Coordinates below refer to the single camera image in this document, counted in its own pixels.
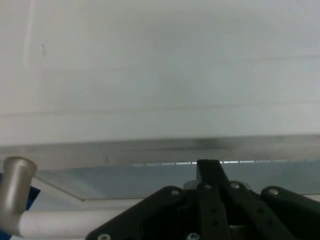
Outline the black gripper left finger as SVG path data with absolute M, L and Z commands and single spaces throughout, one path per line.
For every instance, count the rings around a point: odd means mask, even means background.
M 164 187 L 91 231 L 88 240 L 228 240 L 219 188 L 228 178 L 218 160 L 198 160 L 194 189 Z

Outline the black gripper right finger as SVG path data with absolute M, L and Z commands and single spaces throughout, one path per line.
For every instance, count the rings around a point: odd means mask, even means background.
M 218 160 L 209 161 L 209 238 L 235 240 L 318 240 L 320 204 L 281 187 L 254 194 L 229 181 Z

